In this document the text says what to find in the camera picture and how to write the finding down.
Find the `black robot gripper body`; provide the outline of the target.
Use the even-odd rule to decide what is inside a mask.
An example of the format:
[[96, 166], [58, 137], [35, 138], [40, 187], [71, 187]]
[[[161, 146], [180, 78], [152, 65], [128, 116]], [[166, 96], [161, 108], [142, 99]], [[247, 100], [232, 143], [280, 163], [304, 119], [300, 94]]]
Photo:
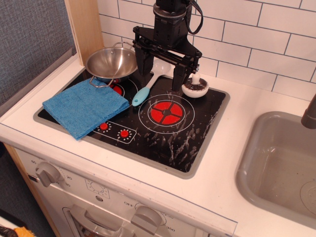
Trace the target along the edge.
[[167, 12], [154, 9], [154, 28], [134, 27], [134, 48], [140, 45], [149, 49], [151, 54], [170, 64], [184, 64], [191, 67], [191, 73], [198, 71], [198, 59], [202, 53], [189, 43], [188, 34], [196, 34], [202, 27], [192, 32], [190, 29], [191, 9], [181, 9], [178, 12]]

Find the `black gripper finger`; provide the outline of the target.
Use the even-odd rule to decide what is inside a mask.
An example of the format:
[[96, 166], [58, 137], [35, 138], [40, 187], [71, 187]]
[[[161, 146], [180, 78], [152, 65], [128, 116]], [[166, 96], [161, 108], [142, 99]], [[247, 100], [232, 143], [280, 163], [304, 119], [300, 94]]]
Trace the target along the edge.
[[178, 91], [184, 81], [191, 74], [191, 67], [184, 64], [178, 64], [175, 66], [173, 71], [173, 82], [172, 82], [172, 90]]
[[145, 49], [140, 45], [135, 46], [135, 55], [137, 67], [140, 75], [146, 76], [153, 68], [154, 56], [149, 49]]

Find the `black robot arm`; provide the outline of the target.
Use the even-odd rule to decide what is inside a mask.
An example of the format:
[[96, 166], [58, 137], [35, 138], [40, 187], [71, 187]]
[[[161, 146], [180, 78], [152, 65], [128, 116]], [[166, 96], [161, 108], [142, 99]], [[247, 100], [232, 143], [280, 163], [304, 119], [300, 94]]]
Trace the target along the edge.
[[174, 65], [172, 90], [178, 91], [192, 73], [198, 71], [198, 60], [202, 53], [187, 39], [195, 35], [190, 29], [192, 9], [202, 13], [194, 0], [157, 0], [153, 6], [154, 28], [134, 27], [133, 47], [136, 54], [138, 71], [147, 75], [153, 68], [154, 58]]

